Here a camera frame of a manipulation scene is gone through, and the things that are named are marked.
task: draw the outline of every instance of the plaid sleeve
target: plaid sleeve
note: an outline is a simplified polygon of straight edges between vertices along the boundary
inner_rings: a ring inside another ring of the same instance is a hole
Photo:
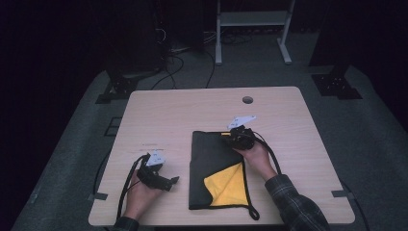
[[[280,174],[265,183],[281,219],[290,230],[330,230],[319,206],[297,192],[287,175]]]
[[[139,223],[137,220],[121,217],[116,221],[113,231],[136,231],[138,228]]]

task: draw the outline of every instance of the yellow cloth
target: yellow cloth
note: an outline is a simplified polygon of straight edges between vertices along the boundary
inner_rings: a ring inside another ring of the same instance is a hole
[[[242,163],[205,178],[204,184],[213,197],[211,206],[249,205],[246,199]]]

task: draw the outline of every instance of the gray carpet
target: gray carpet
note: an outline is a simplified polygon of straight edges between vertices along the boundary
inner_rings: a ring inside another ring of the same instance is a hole
[[[354,67],[345,77],[363,99],[339,100],[319,95],[311,74],[325,73],[330,68],[308,67],[318,34],[289,34],[292,65],[283,63],[276,38],[254,36],[248,43],[224,45],[223,65],[216,66],[209,88],[300,88],[333,166],[352,189],[370,230],[405,230],[407,133],[375,93],[369,78]],[[213,45],[206,49],[214,56]],[[176,88],[204,88],[213,68],[210,56],[196,52],[177,56],[183,59],[184,66],[174,74]],[[179,66],[179,60],[169,59],[170,72]],[[162,72],[140,81],[138,90],[150,90],[164,76],[166,73]],[[105,136],[106,129],[113,117],[123,115],[127,103],[114,100],[110,104],[95,104],[108,82],[107,74],[102,72],[89,86],[13,230],[103,230],[88,223],[92,206],[89,195],[99,165],[115,141],[115,137]],[[172,87],[171,80],[165,79],[156,89]],[[333,230],[366,230],[356,202],[350,204],[355,222],[333,225]]]

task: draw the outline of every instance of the white shelf frame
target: white shelf frame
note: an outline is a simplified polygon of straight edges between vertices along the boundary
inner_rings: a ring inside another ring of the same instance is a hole
[[[238,12],[238,13],[222,13],[221,1],[217,1],[217,43],[216,43],[216,64],[222,64],[222,48],[221,48],[221,27],[233,26],[274,26],[283,25],[282,38],[277,39],[279,49],[282,53],[285,64],[291,64],[292,59],[286,48],[286,38],[291,25],[293,8],[295,0],[287,11],[276,12]]]

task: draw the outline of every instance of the wooden table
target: wooden table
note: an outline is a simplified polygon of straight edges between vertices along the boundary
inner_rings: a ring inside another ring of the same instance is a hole
[[[242,98],[250,96],[253,103]],[[330,162],[298,88],[243,88],[208,90],[153,90],[132,93],[118,130],[89,223],[115,223],[117,203],[129,169],[146,152],[163,150],[166,163],[160,174],[180,176],[142,217],[142,225],[250,225],[280,224],[265,182],[247,168],[249,194],[261,218],[253,220],[246,209],[191,211],[189,167],[193,131],[225,131],[234,116],[257,118],[245,124],[261,134],[273,149],[282,172],[288,174],[298,191],[313,199],[329,223],[351,223],[354,213],[346,197],[334,197],[343,188]]]

